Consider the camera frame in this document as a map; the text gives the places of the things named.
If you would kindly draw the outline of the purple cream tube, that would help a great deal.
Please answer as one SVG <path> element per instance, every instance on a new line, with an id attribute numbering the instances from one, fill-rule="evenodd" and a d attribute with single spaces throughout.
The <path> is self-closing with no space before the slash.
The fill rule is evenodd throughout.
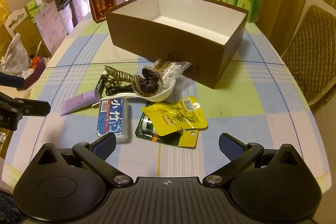
<path id="1" fill-rule="evenodd" d="M 60 109 L 60 116 L 62 117 L 74 111 L 85 108 L 89 105 L 99 102 L 100 99 L 101 95 L 96 89 L 79 94 L 78 96 L 74 96 L 70 99 L 63 101 Z"/>

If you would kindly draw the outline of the green lip gel tube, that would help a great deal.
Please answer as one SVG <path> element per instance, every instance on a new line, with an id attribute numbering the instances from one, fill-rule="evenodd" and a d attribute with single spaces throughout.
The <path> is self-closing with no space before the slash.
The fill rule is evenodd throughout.
<path id="1" fill-rule="evenodd" d="M 105 83 L 106 83 L 106 79 L 108 78 L 108 72 L 107 71 L 103 71 L 103 73 L 101 74 L 98 83 L 96 84 L 95 89 L 99 92 L 100 95 L 102 95 L 104 88 L 105 88 Z"/>

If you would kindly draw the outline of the yellow snack pouch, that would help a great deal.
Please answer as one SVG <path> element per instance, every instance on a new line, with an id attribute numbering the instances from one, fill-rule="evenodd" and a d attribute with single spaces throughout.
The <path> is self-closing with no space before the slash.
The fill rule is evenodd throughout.
<path id="1" fill-rule="evenodd" d="M 157 102 L 141 110 L 150 119 L 159 136 L 190 129 L 205 129 L 208 126 L 194 96 L 185 97 L 176 103 Z"/>

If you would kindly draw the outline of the brown hair scrunchie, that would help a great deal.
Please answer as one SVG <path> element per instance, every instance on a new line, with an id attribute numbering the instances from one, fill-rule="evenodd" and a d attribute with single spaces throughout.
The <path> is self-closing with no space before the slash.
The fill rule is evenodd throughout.
<path id="1" fill-rule="evenodd" d="M 160 74 L 154 69 L 144 67 L 142 75 L 133 75 L 131 86 L 135 93 L 141 96 L 151 96 L 159 89 Z"/>

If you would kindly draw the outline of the cotton swab bag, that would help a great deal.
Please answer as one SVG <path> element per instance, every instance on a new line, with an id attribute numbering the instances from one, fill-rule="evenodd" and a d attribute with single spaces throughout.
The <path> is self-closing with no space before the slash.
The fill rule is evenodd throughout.
<path id="1" fill-rule="evenodd" d="M 166 86 L 180 76 L 190 65 L 191 63 L 188 61 L 176 62 L 158 59 L 151 65 L 145 65 L 145 68 L 158 72 L 162 84 Z"/>

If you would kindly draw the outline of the pink cardboard box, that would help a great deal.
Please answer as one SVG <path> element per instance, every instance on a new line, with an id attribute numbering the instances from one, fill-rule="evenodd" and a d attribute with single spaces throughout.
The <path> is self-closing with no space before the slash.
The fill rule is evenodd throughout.
<path id="1" fill-rule="evenodd" d="M 55 2 L 46 3 L 34 19 L 47 49 L 53 55 L 67 35 Z"/>

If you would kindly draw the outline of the plaid tablecloth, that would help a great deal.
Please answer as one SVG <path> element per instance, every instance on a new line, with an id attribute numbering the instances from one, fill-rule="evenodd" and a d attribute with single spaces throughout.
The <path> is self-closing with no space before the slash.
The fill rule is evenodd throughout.
<path id="1" fill-rule="evenodd" d="M 26 96 L 51 105 L 46 117 L 24 117 L 13 133 L 1 179 L 13 188 L 40 147 L 47 142 L 70 148 L 96 139 L 98 108 L 60 115 L 68 98 L 92 90 L 104 67 L 110 65 L 138 73 L 146 60 L 112 44 L 105 22 L 90 15 L 67 36 L 48 67 Z M 228 162 L 218 146 L 227 132 L 244 143 L 255 141 L 265 148 L 284 143 L 295 146 L 323 192 L 332 180 L 325 147 L 313 114 L 290 71 L 261 31 L 247 24 L 239 49 L 211 89 L 186 77 L 177 79 L 169 100 L 194 96 L 208 122 L 193 149 L 171 147 L 143 140 L 135 129 L 145 106 L 131 100 L 127 110 L 128 140 L 119 144 L 108 163 L 132 176 L 184 177 L 205 175 Z"/>

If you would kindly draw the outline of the brown cardboard box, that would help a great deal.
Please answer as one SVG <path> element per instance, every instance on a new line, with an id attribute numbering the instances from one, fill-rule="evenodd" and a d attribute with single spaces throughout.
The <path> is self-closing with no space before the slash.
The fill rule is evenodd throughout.
<path id="1" fill-rule="evenodd" d="M 105 12 L 114 46 L 150 61 L 188 61 L 184 76 L 215 88 L 248 11 L 216 0 L 129 0 Z"/>

